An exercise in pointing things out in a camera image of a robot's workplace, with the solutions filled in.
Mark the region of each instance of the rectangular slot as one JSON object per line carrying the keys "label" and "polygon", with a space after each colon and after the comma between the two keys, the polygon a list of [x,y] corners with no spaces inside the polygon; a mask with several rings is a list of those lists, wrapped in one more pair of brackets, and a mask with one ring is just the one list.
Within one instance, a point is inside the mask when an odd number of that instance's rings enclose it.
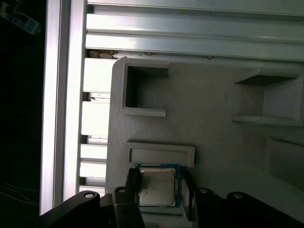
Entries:
{"label": "rectangular slot", "polygon": [[125,106],[131,108],[161,108],[156,94],[153,96],[155,100],[147,102],[145,93],[157,93],[151,88],[155,83],[158,83],[158,79],[166,78],[167,73],[167,68],[128,66]]}

